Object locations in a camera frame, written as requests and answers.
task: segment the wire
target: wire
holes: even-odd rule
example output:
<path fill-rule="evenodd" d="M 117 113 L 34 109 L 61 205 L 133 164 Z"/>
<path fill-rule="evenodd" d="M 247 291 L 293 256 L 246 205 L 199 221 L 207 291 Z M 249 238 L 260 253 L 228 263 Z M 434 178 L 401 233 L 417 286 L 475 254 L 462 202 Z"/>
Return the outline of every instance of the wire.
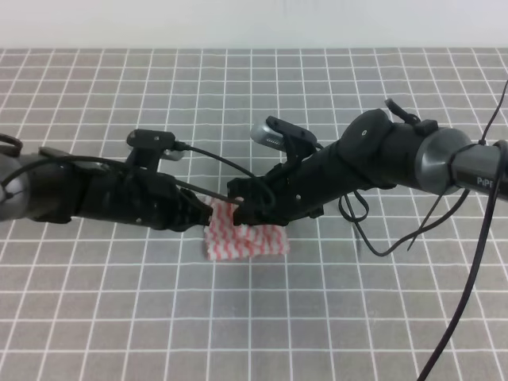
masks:
<path fill-rule="evenodd" d="M 230 167 L 233 167 L 235 168 L 236 170 L 240 171 L 241 173 L 243 173 L 244 175 L 247 175 L 248 177 L 250 177 L 251 179 L 254 180 L 254 182 L 261 188 L 263 189 L 264 193 L 267 194 L 268 196 L 268 199 L 270 200 L 270 202 L 268 203 L 267 206 L 265 205 L 262 205 L 260 208 L 262 209 L 262 211 L 268 211 L 268 210 L 271 210 L 275 207 L 275 203 L 276 203 L 276 199 L 275 199 L 275 195 L 273 193 L 273 191 L 268 187 L 268 185 L 263 181 L 261 180 L 259 177 L 257 177 L 256 175 L 254 175 L 252 172 L 246 170 L 245 168 L 241 167 L 240 165 L 234 163 L 233 161 L 230 161 L 230 160 L 227 160 L 219 155 L 215 155 L 214 153 L 212 152 L 208 152 L 208 151 L 205 151 L 204 149 L 200 149 L 200 148 L 197 148 L 197 147 L 192 147 L 188 144 L 185 144 L 185 143 L 182 143 L 180 142 L 180 144 L 183 146 L 183 149 L 186 149 L 187 151 L 194 151 L 194 152 L 197 152 L 197 153 L 201 153 L 202 155 L 205 155 L 205 156 L 208 156 L 208 157 L 211 157 L 212 159 L 215 159 L 215 160 L 218 160 L 226 165 L 229 165 Z M 234 202 L 231 198 L 228 198 L 228 201 L 227 202 L 231 202 L 231 203 L 236 203 Z"/>
<path fill-rule="evenodd" d="M 196 193 L 206 194 L 207 196 L 216 198 L 217 200 L 228 202 L 229 204 L 234 204 L 234 205 L 242 205 L 243 204 L 243 202 L 241 200 L 236 200 L 234 198 L 228 198 L 226 196 L 223 196 L 222 194 L 215 193 L 215 192 L 213 192 L 211 190 L 207 190 L 205 188 L 197 187 L 197 186 L 189 184 L 189 183 L 185 183 L 184 181 L 181 181 L 181 180 L 178 180 L 178 179 L 174 179 L 173 181 L 179 187 L 188 189 L 189 191 L 194 191 Z"/>
<path fill-rule="evenodd" d="M 507 86 L 508 86 L 508 80 L 505 82 L 505 86 L 502 89 L 501 98 L 499 99 L 498 106 L 495 108 L 495 111 L 492 114 L 491 119 L 489 120 L 489 122 L 485 126 L 485 129 L 483 130 L 482 138 L 479 140 L 478 144 L 481 144 L 481 145 L 485 145 L 486 144 L 485 138 L 487 137 L 487 133 L 489 132 L 489 128 L 491 127 L 492 122 L 494 121 L 495 117 L 498 116 L 499 109 L 501 109 L 502 101 L 505 98 L 505 93 L 506 93 L 506 87 Z"/>
<path fill-rule="evenodd" d="M 423 221 L 421 222 L 420 224 L 420 227 L 419 229 L 423 228 L 425 226 L 425 224 L 427 223 L 427 221 L 429 220 L 430 216 L 432 216 L 432 213 L 434 212 L 434 210 L 437 208 L 437 204 L 439 204 L 439 201 L 441 201 L 441 199 L 443 198 L 444 194 L 440 194 L 439 196 L 437 196 L 436 198 L 436 201 L 434 202 L 434 204 L 432 204 L 429 212 L 427 213 L 427 215 L 425 216 L 425 218 L 423 219 Z M 411 246 L 413 246 L 414 242 L 416 241 L 416 237 L 417 236 L 414 236 L 413 237 L 413 240 L 411 241 L 410 245 L 407 247 L 407 251 L 411 250 Z"/>
<path fill-rule="evenodd" d="M 464 190 L 464 192 L 462 192 L 462 194 L 460 195 L 459 199 L 457 200 L 457 202 L 455 203 L 454 206 L 452 206 L 452 208 L 450 208 L 450 210 L 446 213 L 446 214 L 443 214 L 442 217 L 438 218 L 436 221 L 434 221 L 432 224 L 429 224 L 427 226 L 422 226 L 420 229 L 418 230 L 415 230 L 414 232 L 402 237 L 400 240 L 398 240 L 397 242 L 395 242 L 388 250 L 386 250 L 385 252 L 378 252 L 374 246 L 372 246 L 371 242 L 369 241 L 369 239 L 367 238 L 367 235 L 365 234 L 364 230 L 362 229 L 359 221 L 357 220 L 357 217 L 355 216 L 355 212 L 352 210 L 352 206 L 351 206 L 351 202 L 349 201 L 349 197 L 347 195 L 344 196 L 344 199 L 346 200 L 346 204 L 348 206 L 348 209 L 349 209 L 349 213 L 351 213 L 351 219 L 352 219 L 352 223 L 355 225 L 356 229 L 358 230 L 358 233 L 360 233 L 361 237 L 362 237 L 362 240 L 364 241 L 364 243 L 367 245 L 367 247 L 369 248 L 369 250 L 375 255 L 375 256 L 387 256 L 389 254 L 391 254 L 398 246 L 400 246 L 401 244 L 403 244 L 404 242 L 410 240 L 411 238 L 413 237 L 417 237 L 419 236 L 420 234 L 423 234 L 425 232 L 428 232 L 429 230 L 431 229 L 434 229 L 435 227 L 439 226 L 440 224 L 442 224 L 443 222 L 445 222 L 446 220 L 448 220 L 461 206 L 462 204 L 464 203 L 464 201 L 466 201 L 466 198 L 468 197 L 469 195 L 469 190 Z"/>
<path fill-rule="evenodd" d="M 439 344 L 437 345 L 436 349 L 434 349 L 434 352 L 427 361 L 427 364 L 425 364 L 423 370 L 421 371 L 421 374 L 418 377 L 418 381 L 424 381 L 427 379 L 430 371 L 432 371 L 432 368 L 439 359 L 439 356 L 441 355 L 446 345 L 450 341 L 450 338 L 452 337 L 453 332 L 455 331 L 455 328 L 459 324 L 459 320 L 462 317 L 464 310 L 466 309 L 466 305 L 468 304 L 469 297 L 471 296 L 472 289 L 475 285 L 479 265 L 482 262 L 483 251 L 487 243 L 489 228 L 491 227 L 495 203 L 497 201 L 499 189 L 501 187 L 501 180 L 504 174 L 506 160 L 508 159 L 508 144 L 504 140 L 501 140 L 495 145 L 498 146 L 500 149 L 499 162 L 495 172 L 494 185 L 492 186 L 491 191 L 489 192 L 487 207 L 485 208 L 485 215 L 483 216 L 482 228 L 479 233 L 478 244 L 476 245 L 475 256 L 473 257 L 468 280 L 466 282 L 466 285 L 464 286 L 464 291 L 462 292 L 462 296 L 460 297 L 459 304 L 455 310 L 455 313 L 453 314 L 452 320 L 450 320 L 448 327 L 444 331 L 443 337 L 439 341 Z"/>

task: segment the cloth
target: cloth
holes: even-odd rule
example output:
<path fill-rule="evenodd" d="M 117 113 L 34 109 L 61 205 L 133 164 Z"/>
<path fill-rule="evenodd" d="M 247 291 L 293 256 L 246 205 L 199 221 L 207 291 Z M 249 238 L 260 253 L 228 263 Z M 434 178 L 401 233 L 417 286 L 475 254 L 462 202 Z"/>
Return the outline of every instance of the cloth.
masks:
<path fill-rule="evenodd" d="M 214 209 L 210 226 L 205 227 L 209 260 L 286 255 L 289 252 L 289 240 L 282 226 L 235 226 L 233 212 L 236 205 L 211 197 L 206 197 L 205 203 Z"/>

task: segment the black cable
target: black cable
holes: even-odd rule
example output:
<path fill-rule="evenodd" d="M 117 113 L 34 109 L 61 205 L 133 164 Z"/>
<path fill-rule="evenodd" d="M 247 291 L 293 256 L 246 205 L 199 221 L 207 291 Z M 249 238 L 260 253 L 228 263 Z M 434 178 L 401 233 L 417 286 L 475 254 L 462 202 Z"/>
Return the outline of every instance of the black cable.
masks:
<path fill-rule="evenodd" d="M 421 222 L 419 229 L 421 229 L 421 228 L 423 228 L 425 226 L 425 224 L 429 220 L 430 216 L 432 216 L 432 213 L 437 208 L 437 204 L 439 204 L 439 201 L 441 201 L 443 196 L 444 196 L 444 194 L 440 194 L 439 196 L 437 196 L 436 201 L 434 202 L 434 204 L 432 204 L 429 212 L 427 213 L 427 215 L 425 216 L 425 218 Z M 413 246 L 414 242 L 416 241 L 416 237 L 417 236 L 413 237 L 413 240 L 411 241 L 410 245 L 407 247 L 407 251 L 411 250 L 411 247 Z"/>
<path fill-rule="evenodd" d="M 450 320 L 450 323 L 448 324 L 448 327 L 444 331 L 444 335 L 439 341 L 439 344 L 437 345 L 436 349 L 434 349 L 434 352 L 427 360 L 427 364 L 425 364 L 423 370 L 421 371 L 420 376 L 418 377 L 418 381 L 424 381 L 427 379 L 430 371 L 432 371 L 432 368 L 439 359 L 439 356 L 441 355 L 446 345 L 450 341 L 450 338 L 453 335 L 453 331 L 455 331 L 455 328 L 459 324 L 459 320 L 462 317 L 464 310 L 466 309 L 468 299 L 471 296 L 471 292 L 475 285 L 479 265 L 481 264 L 483 258 L 483 250 L 485 249 L 485 245 L 487 243 L 489 228 L 491 227 L 495 203 L 497 201 L 499 189 L 501 187 L 501 180 L 504 175 L 506 161 L 508 159 L 508 144 L 504 140 L 501 140 L 497 142 L 495 145 L 499 147 L 500 150 L 499 162 L 495 172 L 494 185 L 492 186 L 491 191 L 489 192 L 487 207 L 485 208 L 485 215 L 483 216 L 482 228 L 479 233 L 478 244 L 476 245 L 475 256 L 471 264 L 471 270 L 469 271 L 468 280 L 464 287 L 464 291 L 462 292 L 462 296 L 460 297 L 459 304 L 457 305 L 455 313 L 453 314 L 452 320 Z"/>
<path fill-rule="evenodd" d="M 502 89 L 501 98 L 499 99 L 498 106 L 495 108 L 495 111 L 492 114 L 491 119 L 489 120 L 489 122 L 485 126 L 485 129 L 483 130 L 482 138 L 479 140 L 478 144 L 481 144 L 481 145 L 485 145 L 486 144 L 485 138 L 487 137 L 487 133 L 489 132 L 489 128 L 491 127 L 492 122 L 494 121 L 495 117 L 498 116 L 499 109 L 501 109 L 502 101 L 505 98 L 505 93 L 506 93 L 506 87 L 507 86 L 508 86 L 508 80 L 505 82 L 505 86 Z"/>
<path fill-rule="evenodd" d="M 356 229 L 358 230 L 358 233 L 360 233 L 362 240 L 365 242 L 369 250 L 375 255 L 375 256 L 387 256 L 391 254 L 398 246 L 403 244 L 404 242 L 410 240 L 413 237 L 419 236 L 420 234 L 423 234 L 425 232 L 428 232 L 431 229 L 434 229 L 435 227 L 439 226 L 446 220 L 448 220 L 464 203 L 466 198 L 469 195 L 469 190 L 464 190 L 464 192 L 460 195 L 459 199 L 455 203 L 454 206 L 446 213 L 443 214 L 442 217 L 438 218 L 436 221 L 434 221 L 432 224 L 429 224 L 427 226 L 423 226 L 418 230 L 415 230 L 414 232 L 402 237 L 400 240 L 395 242 L 388 250 L 385 252 L 378 252 L 374 246 L 372 246 L 371 242 L 368 240 L 367 235 L 365 234 L 364 230 L 362 229 L 360 223 L 356 220 L 357 217 L 355 216 L 355 212 L 352 210 L 351 202 L 349 201 L 349 197 L 347 195 L 344 196 L 346 200 L 346 204 L 348 205 L 349 213 L 352 215 L 352 223 L 355 225 Z"/>
<path fill-rule="evenodd" d="M 225 158 L 223 158 L 223 157 L 221 157 L 219 155 L 215 155 L 212 152 L 208 152 L 208 151 L 205 151 L 204 149 L 200 149 L 200 148 L 197 148 L 197 147 L 192 147 L 192 146 L 190 146 L 190 145 L 188 145 L 186 143 L 180 142 L 180 144 L 182 145 L 182 148 L 187 150 L 187 151 L 194 151 L 194 152 L 197 152 L 197 153 L 201 153 L 202 155 L 205 155 L 205 156 L 211 157 L 212 159 L 221 161 L 222 163 L 224 163 L 226 165 L 229 165 L 232 168 L 235 168 L 237 171 L 240 171 L 244 175 L 247 175 L 248 177 L 253 179 L 254 182 L 261 189 L 263 189 L 264 193 L 266 193 L 267 196 L 268 196 L 268 199 L 269 199 L 268 205 L 266 205 L 266 206 L 262 205 L 260 207 L 260 209 L 262 209 L 262 211 L 266 212 L 266 211 L 269 211 L 270 209 L 273 209 L 275 207 L 276 199 L 275 199 L 275 195 L 274 195 L 273 191 L 268 187 L 268 185 L 263 180 L 261 180 L 259 177 L 254 175 L 252 172 L 250 172 L 247 169 L 241 167 L 240 165 L 234 163 L 233 161 L 227 160 L 227 159 L 225 159 Z"/>
<path fill-rule="evenodd" d="M 106 159 L 103 157 L 94 157 L 94 156 L 58 156 L 58 157 L 49 157 L 47 159 L 42 159 L 38 161 L 33 161 L 32 163 L 28 163 L 24 165 L 23 167 L 18 168 L 16 171 L 11 172 L 9 175 L 7 175 L 1 182 L 0 187 L 6 192 L 6 196 L 8 198 L 12 198 L 13 194 L 9 193 L 7 191 L 7 186 L 17 177 L 23 175 L 24 173 L 31 171 L 35 168 L 41 167 L 43 165 L 48 164 L 65 164 L 65 163 L 72 163 L 80 161 L 82 163 L 97 163 L 97 164 L 106 164 L 111 167 L 115 167 L 122 171 L 131 171 L 133 167 L 129 166 L 126 163 L 122 163 L 121 161 Z M 188 189 L 190 191 L 194 191 L 201 194 L 206 194 L 210 197 L 217 198 L 219 200 L 222 200 L 224 202 L 229 202 L 235 205 L 241 205 L 242 201 L 235 200 L 233 198 L 227 198 L 223 196 L 222 194 L 215 193 L 211 190 L 207 190 L 201 187 L 197 187 L 195 185 L 185 183 L 184 181 L 174 179 L 173 180 L 176 185 L 179 187 Z"/>

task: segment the white grid surface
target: white grid surface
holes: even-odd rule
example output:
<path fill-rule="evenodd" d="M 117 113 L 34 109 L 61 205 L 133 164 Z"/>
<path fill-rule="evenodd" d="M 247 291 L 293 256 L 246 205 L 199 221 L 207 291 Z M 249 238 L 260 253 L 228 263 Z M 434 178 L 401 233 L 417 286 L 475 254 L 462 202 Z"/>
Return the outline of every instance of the white grid surface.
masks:
<path fill-rule="evenodd" d="M 0 131 L 74 154 L 124 159 L 135 128 L 261 175 L 283 160 L 253 144 L 274 115 L 323 144 L 392 97 L 479 139 L 508 49 L 0 49 Z M 506 108 L 492 141 L 506 139 Z M 192 153 L 160 170 L 215 191 L 239 175 Z M 417 228 L 434 197 L 364 192 L 378 248 Z M 457 196 L 448 196 L 436 215 Z M 0 381 L 416 379 L 464 286 L 486 197 L 410 252 L 377 258 L 329 204 L 287 228 L 287 258 L 204 258 L 185 233 L 74 219 L 0 225 Z M 475 292 L 432 379 L 508 379 L 508 207 L 499 203 Z"/>

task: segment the gray grid lines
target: gray grid lines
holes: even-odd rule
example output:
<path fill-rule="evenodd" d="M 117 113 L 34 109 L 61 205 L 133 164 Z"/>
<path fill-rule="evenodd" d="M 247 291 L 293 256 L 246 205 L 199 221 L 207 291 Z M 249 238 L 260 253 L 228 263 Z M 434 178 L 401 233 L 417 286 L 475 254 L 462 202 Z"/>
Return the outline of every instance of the gray grid lines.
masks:
<path fill-rule="evenodd" d="M 496 48 L 6 49 L 0 132 L 26 152 L 124 159 L 130 131 L 160 129 L 262 175 L 283 160 L 249 139 L 268 115 L 329 144 L 392 97 L 478 140 L 507 65 L 508 50 Z M 508 138 L 507 107 L 489 144 Z M 222 193 L 237 176 L 195 153 L 160 170 Z M 362 193 L 379 249 L 418 227 L 435 197 Z M 0 380 L 415 379 L 460 297 L 486 199 L 470 197 L 410 252 L 381 259 L 335 202 L 287 227 L 286 258 L 233 262 L 208 262 L 198 228 L 3 223 Z M 474 297 L 435 379 L 508 378 L 507 228 L 499 202 Z"/>

